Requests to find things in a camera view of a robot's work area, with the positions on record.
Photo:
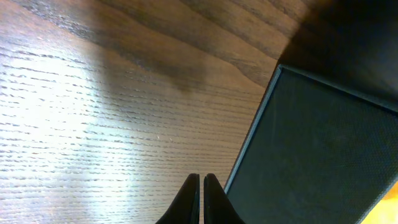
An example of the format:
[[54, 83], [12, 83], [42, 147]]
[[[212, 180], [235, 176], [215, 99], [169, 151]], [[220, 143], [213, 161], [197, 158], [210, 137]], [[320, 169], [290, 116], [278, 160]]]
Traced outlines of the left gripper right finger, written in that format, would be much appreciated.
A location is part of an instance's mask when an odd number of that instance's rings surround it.
[[225, 194], [216, 175], [204, 178], [204, 224], [244, 224]]

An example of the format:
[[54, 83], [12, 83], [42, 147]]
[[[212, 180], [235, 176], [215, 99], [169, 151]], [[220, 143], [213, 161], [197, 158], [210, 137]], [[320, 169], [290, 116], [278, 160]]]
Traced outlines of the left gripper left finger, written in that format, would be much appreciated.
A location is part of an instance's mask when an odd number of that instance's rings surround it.
[[156, 224], [198, 224], [200, 175], [189, 174], [167, 211]]

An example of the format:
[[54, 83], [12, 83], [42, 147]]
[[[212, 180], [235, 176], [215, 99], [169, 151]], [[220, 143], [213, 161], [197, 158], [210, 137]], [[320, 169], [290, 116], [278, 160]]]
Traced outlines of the dark green box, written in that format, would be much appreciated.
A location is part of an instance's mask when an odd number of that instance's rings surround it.
[[397, 0], [327, 1], [285, 48], [226, 184], [246, 223], [361, 223], [397, 183]]

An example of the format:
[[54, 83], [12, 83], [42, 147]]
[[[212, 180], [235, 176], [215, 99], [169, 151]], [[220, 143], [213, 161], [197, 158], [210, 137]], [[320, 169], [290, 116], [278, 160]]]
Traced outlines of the yellow snack bag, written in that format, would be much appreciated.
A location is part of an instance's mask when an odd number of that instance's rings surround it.
[[361, 224], [397, 224], [397, 191], [397, 183], [395, 183], [382, 200], [369, 212]]

